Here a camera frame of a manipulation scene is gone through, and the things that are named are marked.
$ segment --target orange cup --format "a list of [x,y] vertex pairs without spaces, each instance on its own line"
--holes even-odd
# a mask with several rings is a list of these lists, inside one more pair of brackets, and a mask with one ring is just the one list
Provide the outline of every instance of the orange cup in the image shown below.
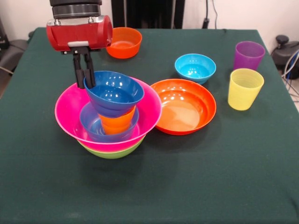
[[105,134],[119,134],[129,129],[131,120],[134,116],[136,106],[126,114],[118,118],[108,118],[98,114],[101,119]]
[[111,46],[106,49],[112,57],[130,58],[138,53],[141,41],[142,35],[138,30],[129,27],[117,27],[113,28]]

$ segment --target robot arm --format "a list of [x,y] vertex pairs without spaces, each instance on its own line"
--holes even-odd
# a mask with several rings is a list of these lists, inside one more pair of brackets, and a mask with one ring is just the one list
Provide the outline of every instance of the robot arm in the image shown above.
[[[53,20],[47,23],[47,36],[52,47],[62,54],[73,54],[77,86],[95,86],[90,52],[105,48],[112,41],[112,24],[100,14],[101,0],[50,0]],[[81,68],[84,56],[86,69]]]

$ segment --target blue bowl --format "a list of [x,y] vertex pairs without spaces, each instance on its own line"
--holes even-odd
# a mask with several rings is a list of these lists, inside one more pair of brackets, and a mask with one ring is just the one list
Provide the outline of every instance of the blue bowl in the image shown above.
[[88,136],[96,142],[119,142],[126,141],[131,138],[134,128],[139,119],[139,111],[136,107],[135,113],[131,120],[131,125],[128,130],[120,134],[106,135],[102,127],[101,120],[97,111],[91,103],[87,103],[80,112],[80,122],[86,130]]
[[216,71],[215,62],[204,55],[187,54],[179,57],[174,67],[178,74],[199,84],[205,83]]
[[113,71],[94,73],[96,86],[89,89],[84,86],[95,110],[105,116],[116,118],[135,106],[144,96],[141,85],[130,78]]

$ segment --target purple cup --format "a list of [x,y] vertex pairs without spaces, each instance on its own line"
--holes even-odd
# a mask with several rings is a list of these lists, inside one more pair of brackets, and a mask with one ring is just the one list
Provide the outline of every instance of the purple cup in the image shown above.
[[257,70],[265,52],[265,48],[259,43],[252,41],[237,43],[235,47],[234,70],[241,68]]

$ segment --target dark blue bowl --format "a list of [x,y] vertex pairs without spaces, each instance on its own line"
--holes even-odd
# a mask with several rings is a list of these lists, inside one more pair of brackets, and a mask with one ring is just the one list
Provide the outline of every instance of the dark blue bowl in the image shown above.
[[138,108],[136,108],[128,130],[119,134],[106,135],[98,113],[91,103],[86,104],[80,112],[80,122],[82,126],[86,130],[88,136],[96,142],[107,143],[129,140],[133,134],[138,119],[139,111]]
[[96,86],[89,89],[84,86],[95,110],[106,117],[116,118],[127,113],[144,96],[144,90],[138,82],[113,71],[94,73]]

